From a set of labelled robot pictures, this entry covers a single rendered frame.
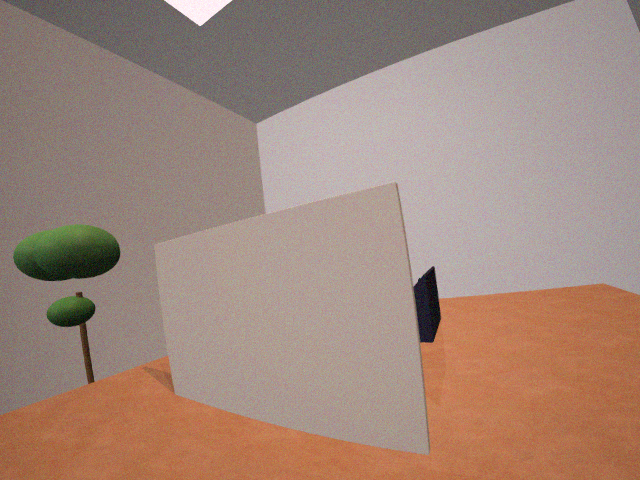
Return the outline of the grey flat panel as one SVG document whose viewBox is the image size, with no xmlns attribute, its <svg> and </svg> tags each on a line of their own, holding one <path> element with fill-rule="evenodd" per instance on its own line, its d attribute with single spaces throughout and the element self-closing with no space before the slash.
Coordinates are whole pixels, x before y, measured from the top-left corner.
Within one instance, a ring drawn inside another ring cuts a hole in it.
<svg viewBox="0 0 640 480">
<path fill-rule="evenodd" d="M 175 395 L 429 455 L 398 184 L 154 245 Z"/>
</svg>

